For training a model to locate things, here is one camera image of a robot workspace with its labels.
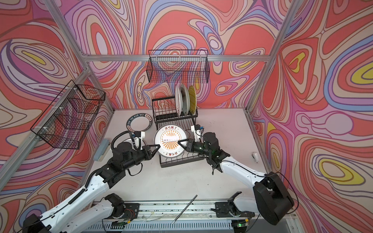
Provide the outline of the orange sunburst plate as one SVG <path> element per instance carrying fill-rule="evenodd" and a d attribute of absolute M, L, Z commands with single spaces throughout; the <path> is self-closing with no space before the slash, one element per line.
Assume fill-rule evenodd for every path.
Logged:
<path fill-rule="evenodd" d="M 176 158 L 184 153 L 178 141 L 187 139 L 187 134 L 181 127 L 168 124 L 160 127 L 154 136 L 154 143 L 160 145 L 158 153 L 165 158 Z"/>
<path fill-rule="evenodd" d="M 180 117 L 182 114 L 182 108 L 183 108 L 183 100 L 182 100 L 182 94 L 181 89 L 179 86 L 175 87 L 175 104 L 176 104 L 176 110 L 177 114 Z"/>

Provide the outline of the pale green flower plate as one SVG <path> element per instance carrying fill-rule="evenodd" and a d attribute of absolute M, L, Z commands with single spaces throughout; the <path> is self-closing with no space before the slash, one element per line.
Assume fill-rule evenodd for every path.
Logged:
<path fill-rule="evenodd" d="M 187 116 L 190 109 L 190 97 L 188 89 L 184 84 L 181 84 L 181 94 L 183 100 L 183 113 Z"/>

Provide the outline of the yellow striped plate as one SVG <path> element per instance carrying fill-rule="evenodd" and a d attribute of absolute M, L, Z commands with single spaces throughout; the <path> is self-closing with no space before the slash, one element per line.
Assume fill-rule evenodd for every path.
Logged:
<path fill-rule="evenodd" d="M 196 113 L 197 109 L 197 96 L 196 96 L 196 91 L 193 85 L 191 85 L 188 89 L 189 93 L 189 100 L 190 100 L 190 112 L 192 115 Z"/>

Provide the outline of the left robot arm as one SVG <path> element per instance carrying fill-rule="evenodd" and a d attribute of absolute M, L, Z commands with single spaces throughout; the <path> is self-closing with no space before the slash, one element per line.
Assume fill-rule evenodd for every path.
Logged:
<path fill-rule="evenodd" d="M 143 161 L 151 160 L 160 149 L 159 144 L 146 145 L 135 150 L 129 142 L 122 142 L 112 148 L 113 156 L 101 168 L 93 171 L 86 184 L 54 208 L 37 216 L 27 217 L 21 229 L 22 233 L 61 233 L 79 213 L 91 222 L 109 216 L 122 217 L 127 208 L 124 201 L 116 194 L 106 196 L 102 204 L 92 208 L 92 213 L 83 209 L 98 196 L 114 187 L 126 172 Z"/>

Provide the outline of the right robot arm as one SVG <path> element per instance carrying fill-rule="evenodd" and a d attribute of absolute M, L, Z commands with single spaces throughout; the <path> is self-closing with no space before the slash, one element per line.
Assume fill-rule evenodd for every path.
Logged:
<path fill-rule="evenodd" d="M 252 189 L 254 198 L 233 199 L 239 211 L 257 212 L 271 225 L 277 225 L 294 207 L 294 200 L 278 174 L 265 174 L 237 161 L 220 148 L 215 133 L 205 133 L 203 142 L 183 139 L 178 144 L 187 152 L 204 156 L 213 171 L 230 175 Z"/>

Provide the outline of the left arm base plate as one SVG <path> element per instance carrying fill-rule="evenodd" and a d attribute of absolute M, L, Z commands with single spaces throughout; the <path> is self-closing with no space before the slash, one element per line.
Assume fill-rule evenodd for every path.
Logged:
<path fill-rule="evenodd" d="M 127 220 L 133 220 L 138 217 L 139 214 L 139 203 L 124 203 L 119 204 L 117 207 L 114 207 L 112 218 L 115 219 L 127 219 Z"/>

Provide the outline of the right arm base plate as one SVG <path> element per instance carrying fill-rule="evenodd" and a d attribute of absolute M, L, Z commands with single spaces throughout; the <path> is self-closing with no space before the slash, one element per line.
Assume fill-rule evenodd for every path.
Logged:
<path fill-rule="evenodd" d="M 240 211 L 236 208 L 234 203 L 231 202 L 215 202 L 215 207 L 211 209 L 213 212 L 216 213 L 216 217 L 218 218 L 228 218 L 228 217 L 245 217 L 251 219 L 255 217 L 254 212 L 249 211 Z"/>

